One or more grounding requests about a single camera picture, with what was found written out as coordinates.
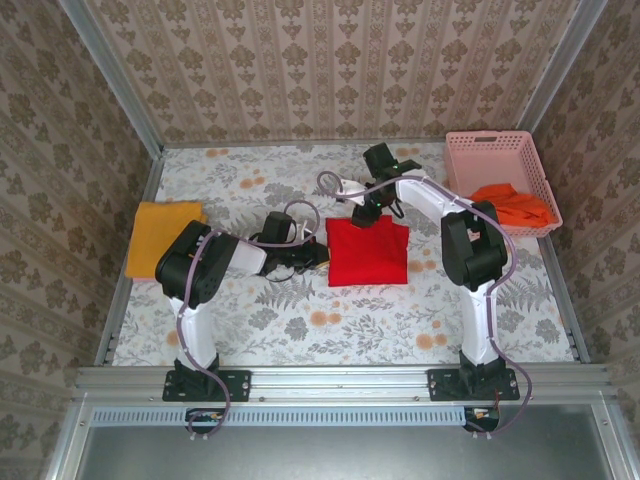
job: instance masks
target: damask wallpaper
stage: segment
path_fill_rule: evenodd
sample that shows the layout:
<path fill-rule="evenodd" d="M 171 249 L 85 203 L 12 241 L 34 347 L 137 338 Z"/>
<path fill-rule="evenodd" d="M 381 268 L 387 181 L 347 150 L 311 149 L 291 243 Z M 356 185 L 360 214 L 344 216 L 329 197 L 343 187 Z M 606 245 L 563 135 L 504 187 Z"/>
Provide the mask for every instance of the damask wallpaper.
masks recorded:
<path fill-rule="evenodd" d="M 89 0 L 170 146 L 513 128 L 577 0 Z"/>
<path fill-rule="evenodd" d="M 46 467 L 149 169 L 55 1 L 0 2 L 0 478 Z"/>
<path fill-rule="evenodd" d="M 535 132 L 593 360 L 640 439 L 640 2 L 611 0 Z"/>

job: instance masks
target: robotic arm base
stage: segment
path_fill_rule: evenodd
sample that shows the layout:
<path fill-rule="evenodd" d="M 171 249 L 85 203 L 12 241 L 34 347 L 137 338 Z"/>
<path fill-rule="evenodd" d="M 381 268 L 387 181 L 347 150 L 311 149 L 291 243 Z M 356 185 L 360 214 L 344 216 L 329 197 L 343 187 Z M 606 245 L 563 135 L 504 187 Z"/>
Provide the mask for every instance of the robotic arm base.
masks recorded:
<path fill-rule="evenodd" d="M 474 365 L 460 352 L 460 368 L 428 370 L 427 378 L 432 402 L 520 399 L 515 372 L 500 357 Z"/>
<path fill-rule="evenodd" d="M 219 370 L 216 356 L 208 370 L 215 373 L 229 389 L 232 402 L 249 401 L 251 392 L 250 370 Z M 224 392 L 211 377 L 192 370 L 180 360 L 174 362 L 174 370 L 167 373 L 162 392 L 165 402 L 223 402 Z"/>

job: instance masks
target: red cloth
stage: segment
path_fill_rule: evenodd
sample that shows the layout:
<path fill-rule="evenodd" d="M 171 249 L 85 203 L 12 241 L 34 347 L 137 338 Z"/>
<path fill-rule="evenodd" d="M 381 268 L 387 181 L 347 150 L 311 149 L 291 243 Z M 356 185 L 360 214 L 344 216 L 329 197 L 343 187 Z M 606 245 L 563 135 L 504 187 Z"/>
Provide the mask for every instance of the red cloth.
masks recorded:
<path fill-rule="evenodd" d="M 406 285 L 409 228 L 389 215 L 372 227 L 358 228 L 350 218 L 327 219 L 329 286 Z"/>

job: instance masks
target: floral tablecloth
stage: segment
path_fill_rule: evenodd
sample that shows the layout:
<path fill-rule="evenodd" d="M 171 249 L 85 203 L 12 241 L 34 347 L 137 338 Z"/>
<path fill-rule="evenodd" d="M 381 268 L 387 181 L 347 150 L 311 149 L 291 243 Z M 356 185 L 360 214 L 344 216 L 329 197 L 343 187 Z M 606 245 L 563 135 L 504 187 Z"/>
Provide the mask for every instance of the floral tablecloth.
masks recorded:
<path fill-rule="evenodd" d="M 362 153 L 369 145 L 176 149 L 164 153 L 156 200 L 205 203 L 209 223 L 249 236 L 267 214 L 291 199 L 314 203 L 323 217 L 344 217 L 352 206 L 320 194 L 316 175 L 333 170 L 370 179 Z M 446 183 L 443 144 L 393 144 Z M 329 288 L 327 269 L 290 281 L 228 272 L 210 303 L 225 365 L 375 365 L 455 363 L 462 341 L 458 292 L 442 269 L 439 226 L 410 206 L 394 220 L 411 228 L 409 284 Z M 296 220 L 311 221 L 305 206 Z M 326 243 L 324 222 L 318 239 Z M 562 319 L 535 239 L 517 239 L 520 263 L 498 296 L 504 350 L 527 362 L 572 361 Z M 273 277 L 284 277 L 276 271 Z M 168 365 L 177 352 L 175 318 L 161 287 L 135 283 L 119 335 L 114 365 Z"/>

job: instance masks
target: basket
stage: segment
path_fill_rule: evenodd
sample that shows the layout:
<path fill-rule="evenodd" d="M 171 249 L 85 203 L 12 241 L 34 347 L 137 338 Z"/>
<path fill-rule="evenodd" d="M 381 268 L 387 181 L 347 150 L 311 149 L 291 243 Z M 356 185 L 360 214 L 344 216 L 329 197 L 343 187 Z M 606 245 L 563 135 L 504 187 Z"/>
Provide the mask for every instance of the basket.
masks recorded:
<path fill-rule="evenodd" d="M 544 237 L 562 225 L 562 216 L 553 198 L 529 132 L 450 132 L 444 163 L 451 190 L 463 197 L 480 187 L 510 183 L 519 193 L 540 198 L 558 219 L 543 228 L 504 225 L 514 237 Z"/>

